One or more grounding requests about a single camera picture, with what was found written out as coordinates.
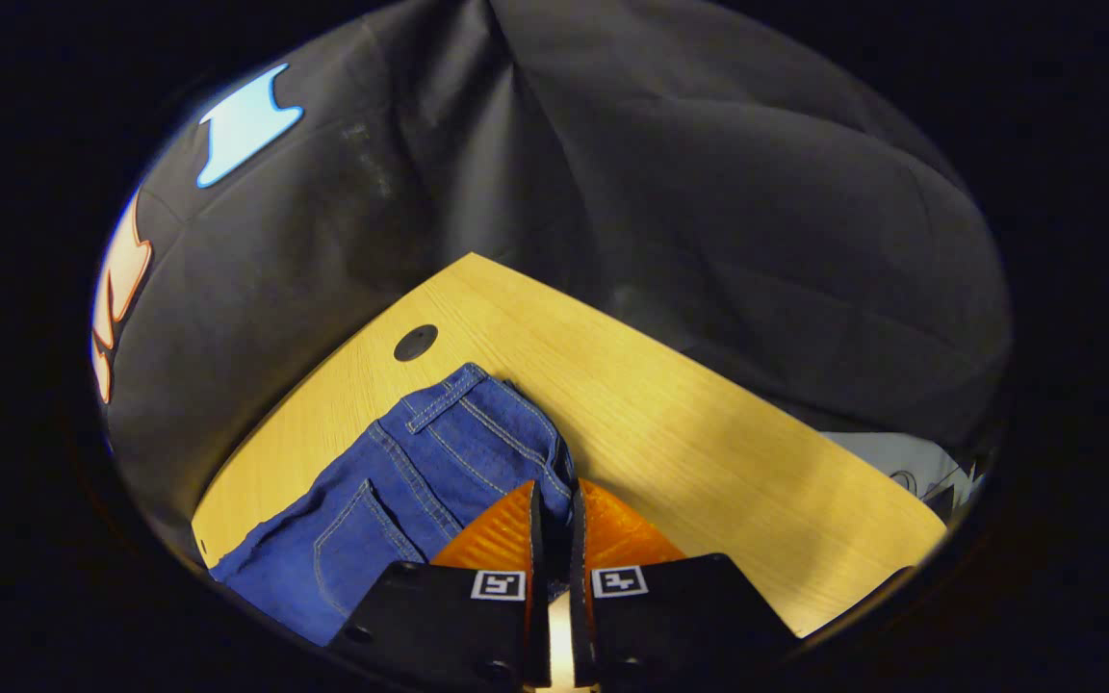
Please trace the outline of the blue denim jeans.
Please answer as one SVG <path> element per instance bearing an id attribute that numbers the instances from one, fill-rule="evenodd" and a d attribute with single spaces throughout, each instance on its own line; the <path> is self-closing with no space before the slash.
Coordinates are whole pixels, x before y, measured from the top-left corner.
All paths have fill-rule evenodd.
<path id="1" fill-rule="evenodd" d="M 281 626 L 330 644 L 381 572 L 426 563 L 528 482 L 571 517 L 574 461 L 513 383 L 467 363 L 373 420 L 309 490 L 211 570 Z"/>

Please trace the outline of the round black table grommet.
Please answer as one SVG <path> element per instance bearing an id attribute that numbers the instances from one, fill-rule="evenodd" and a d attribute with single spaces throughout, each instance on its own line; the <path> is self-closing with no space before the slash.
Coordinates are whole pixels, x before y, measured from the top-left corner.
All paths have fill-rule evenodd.
<path id="1" fill-rule="evenodd" d="M 404 334 L 400 340 L 396 343 L 395 350 L 393 350 L 393 358 L 401 363 L 418 359 L 426 351 L 430 350 L 437 337 L 439 337 L 439 329 L 437 329 L 436 325 L 430 323 L 419 325 L 419 327 L 415 327 Z"/>

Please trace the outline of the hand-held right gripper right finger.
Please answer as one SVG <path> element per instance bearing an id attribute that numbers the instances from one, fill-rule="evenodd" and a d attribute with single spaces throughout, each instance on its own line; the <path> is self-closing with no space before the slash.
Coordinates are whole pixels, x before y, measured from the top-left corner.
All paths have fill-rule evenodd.
<path id="1" fill-rule="evenodd" d="M 730 557 L 685 556 L 604 487 L 580 482 L 569 529 L 578 687 L 720 690 L 797 648 Z"/>

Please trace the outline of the black backdrop cloth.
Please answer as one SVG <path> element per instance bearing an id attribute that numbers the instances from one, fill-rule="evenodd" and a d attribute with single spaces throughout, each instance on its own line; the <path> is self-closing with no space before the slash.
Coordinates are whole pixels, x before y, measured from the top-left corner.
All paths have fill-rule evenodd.
<path id="1" fill-rule="evenodd" d="M 995 445 L 1013 307 L 967 183 L 827 58 L 705 0 L 399 0 L 271 52 L 299 118 L 199 185 L 190 115 L 101 277 L 106 444 L 190 523 L 228 452 L 391 303 L 475 253 L 665 343 L 812 428 Z"/>

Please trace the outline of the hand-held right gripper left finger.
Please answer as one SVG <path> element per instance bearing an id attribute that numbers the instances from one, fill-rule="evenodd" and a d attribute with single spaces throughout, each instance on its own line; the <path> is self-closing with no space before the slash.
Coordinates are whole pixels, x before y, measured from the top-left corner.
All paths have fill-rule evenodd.
<path id="1" fill-rule="evenodd" d="M 506 493 L 427 563 L 391 562 L 332 654 L 408 690 L 535 690 L 551 683 L 543 501 Z"/>

